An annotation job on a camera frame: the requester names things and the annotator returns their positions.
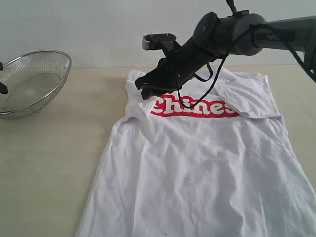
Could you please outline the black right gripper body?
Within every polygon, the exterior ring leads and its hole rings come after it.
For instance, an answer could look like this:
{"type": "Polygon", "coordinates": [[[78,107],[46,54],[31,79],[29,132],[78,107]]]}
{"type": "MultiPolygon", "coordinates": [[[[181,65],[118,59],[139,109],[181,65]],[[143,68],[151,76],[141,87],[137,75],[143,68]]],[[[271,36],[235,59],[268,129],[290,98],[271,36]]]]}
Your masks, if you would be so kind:
{"type": "Polygon", "coordinates": [[[157,72],[155,72],[157,85],[167,91],[174,91],[192,78],[207,82],[213,76],[209,62],[214,60],[214,55],[208,51],[194,44],[184,44],[174,54],[167,57],[161,66],[157,67],[157,72]],[[196,75],[196,72],[204,65],[209,69],[208,78],[196,75]]]}

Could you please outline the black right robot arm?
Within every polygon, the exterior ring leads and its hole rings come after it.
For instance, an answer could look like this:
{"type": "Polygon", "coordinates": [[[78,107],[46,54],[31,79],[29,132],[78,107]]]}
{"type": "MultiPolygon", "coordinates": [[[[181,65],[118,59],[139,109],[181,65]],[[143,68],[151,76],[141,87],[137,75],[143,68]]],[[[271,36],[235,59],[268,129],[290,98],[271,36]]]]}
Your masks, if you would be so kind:
{"type": "Polygon", "coordinates": [[[193,35],[179,44],[173,34],[145,35],[144,50],[162,50],[164,57],[152,71],[135,81],[143,99],[174,92],[203,66],[229,55],[253,56],[262,49],[288,50],[312,79],[316,77],[316,18],[266,21],[247,10],[219,18],[204,15],[193,35]]]}

